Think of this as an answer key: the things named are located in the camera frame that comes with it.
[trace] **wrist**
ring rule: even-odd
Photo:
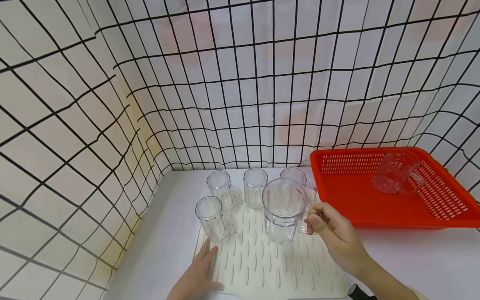
[[[177,287],[177,285],[174,285],[174,287],[167,296],[167,300],[188,300],[189,298],[190,295],[188,291]]]
[[[368,258],[363,260],[355,274],[352,275],[367,285],[368,281],[381,277],[382,271],[384,271],[384,269],[375,260],[368,256]]]

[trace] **mug handle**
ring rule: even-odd
[[[243,204],[243,193],[240,190],[240,188],[236,186],[232,186],[232,196],[233,196],[233,203],[236,205],[242,205]]]
[[[225,222],[225,225],[227,226],[227,231],[230,233],[237,233],[238,231],[238,226],[237,226],[237,220],[232,217],[232,216],[223,216],[223,221]]]
[[[311,185],[304,185],[303,190],[305,191],[305,195],[307,196],[307,205],[305,206],[305,211],[308,212],[308,209],[312,205],[319,203],[319,199],[317,199],[317,188]]]
[[[411,189],[405,189],[405,183],[404,183],[403,186],[398,189],[398,191],[401,194],[404,194],[404,195],[407,195],[407,196],[416,193],[422,186],[425,185],[425,179],[422,176],[418,175],[417,173],[412,171],[412,172],[410,172],[410,174],[408,176],[413,178],[413,180],[411,181],[412,182],[412,184],[411,184],[412,188]]]

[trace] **black object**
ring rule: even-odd
[[[377,297],[375,296],[369,296],[367,295],[362,289],[354,284],[351,286],[351,288],[348,290],[348,295],[350,298],[353,300],[377,300]]]

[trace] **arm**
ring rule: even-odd
[[[378,300],[419,300],[368,255],[350,221],[328,203],[314,205],[305,223],[308,234],[322,237],[337,265],[363,282]]]

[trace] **cup rim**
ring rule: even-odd
[[[296,172],[300,172],[301,174],[303,174],[303,182],[302,183],[297,182],[297,183],[300,185],[305,185],[307,183],[307,174],[305,174],[305,172],[303,172],[299,168],[289,167],[289,168],[283,169],[283,171],[280,173],[280,178],[284,178],[282,175],[285,173],[285,171],[292,171],[292,170],[295,170]]]
[[[216,186],[216,185],[210,185],[208,183],[208,181],[210,180],[210,178],[214,175],[214,174],[223,174],[225,173],[227,175],[227,181],[223,184],[223,185],[219,185],[219,186]],[[228,186],[228,182],[230,181],[230,174],[228,174],[228,172],[225,172],[224,170],[216,170],[216,171],[213,171],[212,173],[208,174],[208,177],[207,177],[207,185],[209,188],[211,189],[214,189],[214,190],[218,190],[218,189],[221,189],[221,188],[224,188],[226,186]]]
[[[267,186],[268,186],[270,183],[272,183],[272,182],[274,182],[274,181],[277,181],[277,180],[286,180],[286,181],[290,181],[290,182],[294,183],[293,185],[298,185],[297,190],[302,194],[303,204],[302,204],[302,209],[300,209],[300,211],[299,211],[296,215],[293,215],[293,216],[279,216],[279,215],[277,215],[277,214],[275,214],[275,213],[272,213],[272,212],[267,208],[267,206],[265,205],[264,193],[265,193],[265,191],[267,190]],[[299,216],[302,216],[302,215],[305,213],[305,208],[307,207],[306,197],[307,197],[307,195],[306,195],[305,190],[304,190],[304,188],[303,188],[303,186],[302,186],[301,184],[299,184],[298,182],[296,182],[296,181],[294,181],[294,180],[292,180],[292,179],[281,178],[281,177],[280,177],[280,178],[277,178],[277,179],[274,179],[274,180],[270,181],[269,183],[267,183],[267,184],[265,185],[265,188],[264,188],[264,190],[262,191],[262,204],[263,204],[263,206],[264,206],[264,211],[265,211],[265,213],[268,212],[268,213],[274,215],[275,217],[280,218],[280,219],[284,219],[284,220],[296,219],[296,218],[298,218]]]
[[[263,175],[265,175],[265,180],[264,180],[261,184],[251,184],[251,183],[249,183],[247,180],[245,180],[246,177],[247,177],[247,174],[248,174],[249,172],[254,172],[254,171],[255,171],[255,172],[260,171],[261,173],[263,173]],[[252,188],[258,188],[258,187],[266,186],[267,183],[268,183],[268,174],[267,174],[264,170],[262,170],[262,169],[260,169],[260,168],[251,168],[251,169],[248,169],[247,171],[245,171],[245,173],[243,174],[243,182],[244,182],[246,185],[248,185],[249,187],[252,187]]]
[[[216,202],[218,202],[220,204],[220,209],[215,213],[213,214],[212,216],[210,217],[203,217],[203,216],[200,216],[199,214],[199,205],[202,204],[203,202],[207,201],[207,200],[214,200]],[[197,218],[199,220],[205,220],[205,221],[209,221],[209,220],[212,220],[212,219],[215,219],[216,217],[218,216],[222,216],[222,202],[220,201],[220,199],[218,199],[217,197],[215,196],[205,196],[203,197],[202,199],[200,199],[198,202],[197,202],[197,205],[195,205],[195,214],[197,215]]]

